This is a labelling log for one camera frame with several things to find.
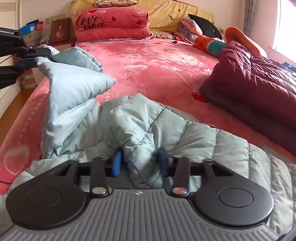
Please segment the ribbed gray surface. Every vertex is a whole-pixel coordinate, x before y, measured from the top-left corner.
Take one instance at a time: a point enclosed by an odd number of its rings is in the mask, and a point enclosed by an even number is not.
[[[261,225],[246,230],[215,227],[196,214],[189,202],[164,189],[114,189],[92,199],[82,216],[58,229],[36,231],[13,226],[0,241],[275,241]]]

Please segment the heart pattern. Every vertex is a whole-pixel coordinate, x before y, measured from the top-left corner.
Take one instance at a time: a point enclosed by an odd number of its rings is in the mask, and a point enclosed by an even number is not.
[[[88,12],[90,12],[90,13],[95,13],[97,11],[97,9],[90,9],[90,10],[88,10]]]
[[[139,19],[138,21],[136,21],[137,25],[140,25],[143,22],[143,19]]]
[[[4,167],[13,175],[20,174],[28,161],[30,149],[27,145],[21,145],[10,149],[4,157]]]
[[[203,103],[209,103],[209,102],[205,99],[205,97],[203,96],[203,94],[200,93],[200,92],[193,92],[193,93],[191,93],[191,95],[192,95],[192,97],[193,97],[194,99],[196,99],[196,100],[198,100],[198,101],[200,101],[200,102],[203,102]]]
[[[134,71],[134,72],[141,72],[145,69],[147,69],[148,66],[144,65],[144,64],[139,64],[139,65],[128,65],[125,67],[125,69],[129,70],[129,71]]]

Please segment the curtain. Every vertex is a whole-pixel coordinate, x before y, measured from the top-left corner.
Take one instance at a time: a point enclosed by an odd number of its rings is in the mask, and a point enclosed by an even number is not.
[[[245,0],[243,32],[247,36],[250,33],[256,5],[257,5],[257,0]]]

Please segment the orange fabric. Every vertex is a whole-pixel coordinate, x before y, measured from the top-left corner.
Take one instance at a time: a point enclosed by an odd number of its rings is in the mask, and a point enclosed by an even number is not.
[[[209,53],[209,51],[207,50],[207,45],[209,42],[213,41],[214,39],[209,38],[207,36],[199,36],[198,38],[196,38],[195,43],[193,44],[193,47],[200,49],[206,53]]]
[[[261,56],[267,57],[264,49],[249,37],[247,37],[242,31],[235,27],[229,27],[224,32],[226,43],[234,40],[235,42],[240,43],[244,47],[246,47],[251,53],[256,53]]]

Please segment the white heart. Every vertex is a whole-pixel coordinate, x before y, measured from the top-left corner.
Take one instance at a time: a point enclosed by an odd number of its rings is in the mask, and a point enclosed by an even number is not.
[[[125,69],[129,70],[129,71],[134,71],[134,72],[141,72],[145,69],[147,69],[148,66],[147,65],[143,65],[143,64],[139,64],[139,65],[128,65],[125,67]]]
[[[27,145],[10,149],[4,157],[4,167],[13,175],[20,174],[27,164],[30,150]]]

